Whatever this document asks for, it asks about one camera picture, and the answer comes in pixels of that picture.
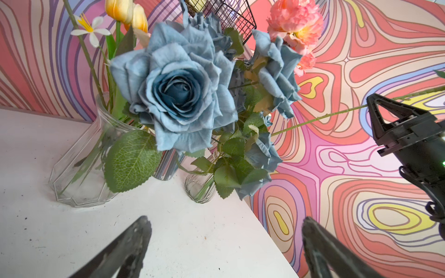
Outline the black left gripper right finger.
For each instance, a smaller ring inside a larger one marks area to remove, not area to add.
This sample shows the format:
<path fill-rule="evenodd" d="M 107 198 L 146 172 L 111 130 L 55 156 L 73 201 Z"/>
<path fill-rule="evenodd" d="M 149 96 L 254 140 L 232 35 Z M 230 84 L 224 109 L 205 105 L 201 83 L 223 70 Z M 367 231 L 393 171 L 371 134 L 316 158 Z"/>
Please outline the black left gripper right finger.
<path fill-rule="evenodd" d="M 303 221 L 302 241 L 305 259 L 313 278 L 331 278 L 331 269 L 340 278 L 381 277 L 311 217 L 306 217 Z"/>

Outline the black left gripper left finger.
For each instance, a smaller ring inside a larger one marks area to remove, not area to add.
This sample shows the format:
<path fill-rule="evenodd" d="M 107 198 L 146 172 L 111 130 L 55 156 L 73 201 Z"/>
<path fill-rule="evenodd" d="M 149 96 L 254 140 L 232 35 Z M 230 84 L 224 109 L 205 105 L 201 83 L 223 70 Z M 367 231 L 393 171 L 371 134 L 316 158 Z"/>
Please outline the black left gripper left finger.
<path fill-rule="evenodd" d="M 152 226 L 142 215 L 71 276 L 73 278 L 137 278 L 143 268 Z"/>

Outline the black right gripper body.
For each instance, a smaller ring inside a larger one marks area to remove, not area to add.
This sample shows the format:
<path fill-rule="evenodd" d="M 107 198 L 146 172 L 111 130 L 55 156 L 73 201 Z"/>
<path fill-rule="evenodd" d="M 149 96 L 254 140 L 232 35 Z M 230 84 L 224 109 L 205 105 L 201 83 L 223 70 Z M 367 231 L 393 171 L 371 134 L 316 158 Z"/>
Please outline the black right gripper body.
<path fill-rule="evenodd" d="M 394 154 L 399 174 L 423 190 L 439 235 L 445 235 L 445 123 L 429 111 L 372 94 L 367 97 L 373 138 L 381 156 Z"/>

